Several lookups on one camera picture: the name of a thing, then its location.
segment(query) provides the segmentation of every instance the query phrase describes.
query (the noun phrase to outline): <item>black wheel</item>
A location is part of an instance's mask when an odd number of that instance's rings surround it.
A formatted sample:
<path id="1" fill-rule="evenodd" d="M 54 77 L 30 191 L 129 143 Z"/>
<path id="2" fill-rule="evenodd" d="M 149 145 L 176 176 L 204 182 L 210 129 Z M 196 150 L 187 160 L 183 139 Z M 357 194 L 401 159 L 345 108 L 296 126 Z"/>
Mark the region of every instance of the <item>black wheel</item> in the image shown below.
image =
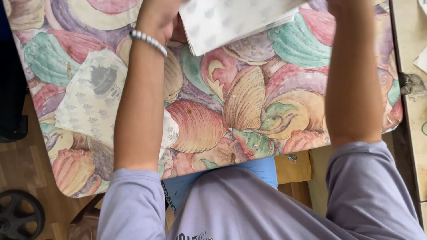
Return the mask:
<path id="1" fill-rule="evenodd" d="M 31 194 L 22 190 L 7 190 L 0 193 L 0 199 L 10 197 L 6 206 L 0 210 L 0 240 L 34 240 L 44 228 L 46 217 L 40 202 Z M 33 213 L 27 213 L 20 209 L 21 202 L 27 201 L 34 209 Z M 25 224 L 35 222 L 37 228 L 34 232 L 28 232 Z"/>

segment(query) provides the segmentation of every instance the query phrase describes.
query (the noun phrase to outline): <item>white beaded bracelet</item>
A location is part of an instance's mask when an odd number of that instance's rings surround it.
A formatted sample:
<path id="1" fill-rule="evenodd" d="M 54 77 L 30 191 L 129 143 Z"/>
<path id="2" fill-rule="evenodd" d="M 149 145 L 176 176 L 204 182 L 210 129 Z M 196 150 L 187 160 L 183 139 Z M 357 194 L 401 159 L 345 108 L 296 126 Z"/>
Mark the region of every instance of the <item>white beaded bracelet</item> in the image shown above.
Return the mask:
<path id="1" fill-rule="evenodd" d="M 150 44 L 151 46 L 157 48 L 165 57 L 167 57 L 166 48 L 162 44 L 160 44 L 157 40 L 155 40 L 154 38 L 147 36 L 147 34 L 142 33 L 140 31 L 134 29 L 130 32 L 130 36 L 133 39 L 142 40 L 142 41 Z"/>

